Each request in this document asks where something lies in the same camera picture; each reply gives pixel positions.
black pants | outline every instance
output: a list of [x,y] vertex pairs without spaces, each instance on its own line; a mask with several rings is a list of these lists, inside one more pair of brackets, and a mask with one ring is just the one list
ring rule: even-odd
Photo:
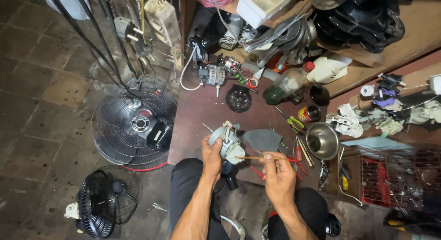
[[[172,184],[170,187],[170,231],[173,232],[185,207],[193,196],[202,174],[202,161],[197,158],[187,158],[173,168]],[[295,191],[295,204],[299,214],[314,234],[323,240],[326,238],[326,222],[328,206],[325,199],[312,188],[306,187]],[[270,240],[289,240],[288,233],[279,215],[269,218],[268,237]],[[208,240],[229,240],[227,232],[221,224],[219,203],[212,197]]]

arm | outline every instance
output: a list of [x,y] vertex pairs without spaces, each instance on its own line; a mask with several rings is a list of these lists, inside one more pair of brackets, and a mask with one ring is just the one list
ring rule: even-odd
[[[286,156],[279,152],[265,152],[263,174],[266,176],[265,190],[278,215],[285,224],[291,240],[318,240],[306,225],[294,203],[295,171]],[[284,158],[277,161],[274,157]]]
[[208,235],[209,210],[215,183],[221,177],[222,161],[219,152],[222,139],[218,138],[212,147],[206,136],[202,140],[202,157],[204,168],[201,179],[190,203],[188,203],[170,240],[206,240]]

plastic bottle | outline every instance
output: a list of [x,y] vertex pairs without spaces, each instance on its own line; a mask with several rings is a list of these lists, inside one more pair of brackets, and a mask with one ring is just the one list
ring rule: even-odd
[[285,71],[273,85],[263,92],[263,98],[268,105],[277,105],[283,98],[288,97],[305,83],[306,75],[315,68],[313,62],[306,62],[301,68],[291,68]]

hand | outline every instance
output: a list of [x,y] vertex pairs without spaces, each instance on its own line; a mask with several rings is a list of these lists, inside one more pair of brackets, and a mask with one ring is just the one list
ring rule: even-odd
[[268,151],[263,155],[260,162],[265,165],[262,170],[266,176],[265,190],[276,211],[281,212],[294,206],[295,171],[283,153]]
[[219,153],[222,148],[222,139],[217,138],[213,146],[208,144],[208,139],[211,135],[205,136],[202,140],[202,161],[204,162],[204,168],[202,175],[214,179],[216,183],[221,177],[222,160]]

red bottle cap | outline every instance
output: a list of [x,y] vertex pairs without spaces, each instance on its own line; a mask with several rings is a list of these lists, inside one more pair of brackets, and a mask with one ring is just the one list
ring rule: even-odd
[[314,68],[315,68],[315,65],[314,65],[314,63],[311,62],[311,61],[306,62],[306,63],[303,65],[303,69],[304,69],[307,73],[310,73]]

